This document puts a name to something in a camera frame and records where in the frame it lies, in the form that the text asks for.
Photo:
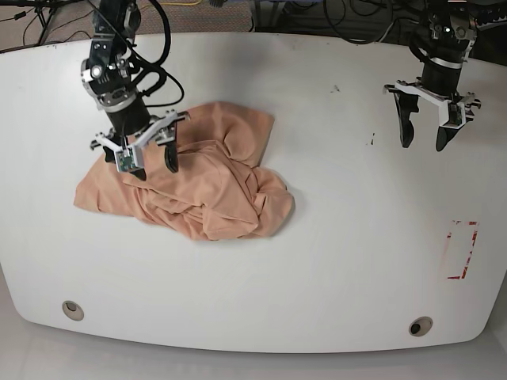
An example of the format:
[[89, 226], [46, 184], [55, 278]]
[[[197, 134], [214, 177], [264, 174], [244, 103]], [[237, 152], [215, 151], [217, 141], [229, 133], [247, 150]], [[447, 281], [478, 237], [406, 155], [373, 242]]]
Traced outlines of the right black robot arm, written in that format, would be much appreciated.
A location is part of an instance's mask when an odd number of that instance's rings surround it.
[[162, 66], [171, 47], [169, 19], [159, 2], [151, 5], [162, 20], [164, 36], [156, 61], [135, 51], [135, 34], [142, 20], [137, 3], [101, 1], [93, 8], [94, 34], [89, 56], [81, 65], [84, 88], [112, 125], [108, 132], [95, 135], [90, 149], [101, 148], [105, 161], [114, 163], [118, 172], [142, 181], [147, 178], [143, 149], [150, 142], [163, 147], [166, 168], [178, 171], [177, 124], [189, 118], [187, 112], [174, 111], [170, 103], [164, 116], [152, 115], [152, 105], [144, 101], [174, 79]]

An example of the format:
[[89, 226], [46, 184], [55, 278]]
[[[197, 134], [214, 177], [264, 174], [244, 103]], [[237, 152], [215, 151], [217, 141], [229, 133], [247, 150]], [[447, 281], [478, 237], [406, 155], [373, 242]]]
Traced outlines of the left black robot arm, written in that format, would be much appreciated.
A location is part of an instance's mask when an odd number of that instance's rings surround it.
[[427, 28], [427, 36], [414, 30], [409, 49], [423, 64], [421, 76], [415, 82], [398, 80], [394, 85], [385, 85], [384, 90], [394, 96], [404, 148], [414, 139], [410, 116], [419, 112], [418, 101], [424, 99], [437, 106], [436, 150], [442, 151], [474, 120], [473, 109], [482, 106], [474, 93], [461, 95], [457, 89], [463, 64], [477, 39], [477, 28], [461, 1], [428, 1], [421, 12], [420, 25]]

